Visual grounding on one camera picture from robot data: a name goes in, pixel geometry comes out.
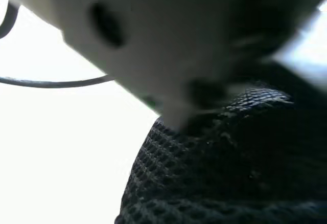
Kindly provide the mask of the black mesh drawstring pouch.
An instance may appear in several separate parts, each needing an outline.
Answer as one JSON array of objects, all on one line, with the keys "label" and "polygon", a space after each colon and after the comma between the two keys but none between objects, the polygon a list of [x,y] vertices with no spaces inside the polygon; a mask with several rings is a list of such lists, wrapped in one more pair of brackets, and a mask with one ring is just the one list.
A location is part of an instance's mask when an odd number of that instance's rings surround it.
[{"label": "black mesh drawstring pouch", "polygon": [[327,224],[327,109],[252,87],[186,137],[157,119],[114,224]]}]

